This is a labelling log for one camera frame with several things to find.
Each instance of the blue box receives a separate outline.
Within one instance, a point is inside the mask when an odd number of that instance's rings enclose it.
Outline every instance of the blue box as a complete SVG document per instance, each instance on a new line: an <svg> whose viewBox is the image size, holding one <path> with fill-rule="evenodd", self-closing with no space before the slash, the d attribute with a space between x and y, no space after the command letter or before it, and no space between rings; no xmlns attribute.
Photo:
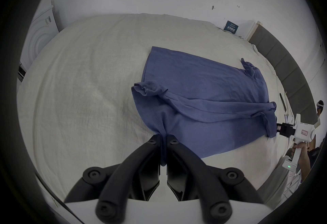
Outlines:
<svg viewBox="0 0 327 224"><path fill-rule="evenodd" d="M231 32L232 34L235 34L237 28L238 28L238 26L235 23L227 21L224 30L227 30L227 31Z"/></svg>

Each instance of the cable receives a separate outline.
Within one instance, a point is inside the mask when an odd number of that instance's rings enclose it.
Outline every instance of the cable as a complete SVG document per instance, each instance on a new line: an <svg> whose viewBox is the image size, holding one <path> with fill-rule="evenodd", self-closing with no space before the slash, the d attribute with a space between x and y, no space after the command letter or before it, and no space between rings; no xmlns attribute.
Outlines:
<svg viewBox="0 0 327 224"><path fill-rule="evenodd" d="M43 181L43 179L40 177L39 173L37 171L35 171L35 176L38 178L38 180L41 182L41 184L43 185L43 187L46 189L46 191L55 198L55 200L65 209L67 210L70 214L72 214L76 219L78 219L82 224L85 224L83 221L80 220L79 217L77 217L74 212L71 211L70 208L68 208L68 206L63 203L52 191L51 189L47 186L47 184Z"/></svg>

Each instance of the person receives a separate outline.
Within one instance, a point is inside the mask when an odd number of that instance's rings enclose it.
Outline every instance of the person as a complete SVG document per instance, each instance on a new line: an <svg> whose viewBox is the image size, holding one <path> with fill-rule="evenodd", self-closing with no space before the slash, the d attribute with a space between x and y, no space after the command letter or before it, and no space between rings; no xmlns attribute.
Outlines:
<svg viewBox="0 0 327 224"><path fill-rule="evenodd" d="M305 178L308 176L313 164L315 163L320 151L321 147L325 141L325 138L322 140L319 147L308 151L307 145L305 142L301 142L299 144L294 144L291 151L291 158L294 155L296 148L301 148L301 155L299 157L298 165L301 169L301 181L304 181Z"/></svg>
<svg viewBox="0 0 327 224"><path fill-rule="evenodd" d="M314 127L317 128L320 125L320 114L322 113L324 109L324 102L322 100L317 102L317 116L318 121L314 124ZM308 150L314 150L316 148L316 136L313 138L313 140L309 143Z"/></svg>

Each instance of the white handheld gripper device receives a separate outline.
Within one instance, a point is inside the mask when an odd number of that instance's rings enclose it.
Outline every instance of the white handheld gripper device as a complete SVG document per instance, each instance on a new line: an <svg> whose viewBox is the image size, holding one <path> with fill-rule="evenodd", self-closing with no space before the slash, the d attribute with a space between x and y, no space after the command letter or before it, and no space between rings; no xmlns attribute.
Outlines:
<svg viewBox="0 0 327 224"><path fill-rule="evenodd" d="M311 124L302 123L301 121L301 115L296 114L295 119L295 126L293 129L295 129L294 133L294 143L299 144L300 142L311 142L315 136L315 128ZM283 167L295 172L296 168L298 166L298 161L301 155L301 148L296 148L294 152L293 159L286 159L283 163Z"/></svg>

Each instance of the label sticker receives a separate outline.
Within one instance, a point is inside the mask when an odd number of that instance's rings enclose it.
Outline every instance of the label sticker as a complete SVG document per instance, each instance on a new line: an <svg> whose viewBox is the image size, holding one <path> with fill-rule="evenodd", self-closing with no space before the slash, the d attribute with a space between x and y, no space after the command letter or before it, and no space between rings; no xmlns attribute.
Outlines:
<svg viewBox="0 0 327 224"><path fill-rule="evenodd" d="M305 135L305 136L308 136L308 132L306 130L302 130L301 131L301 134Z"/></svg>
<svg viewBox="0 0 327 224"><path fill-rule="evenodd" d="M45 19L45 22L46 22L47 25L49 25L49 23L51 22L50 16Z"/></svg>

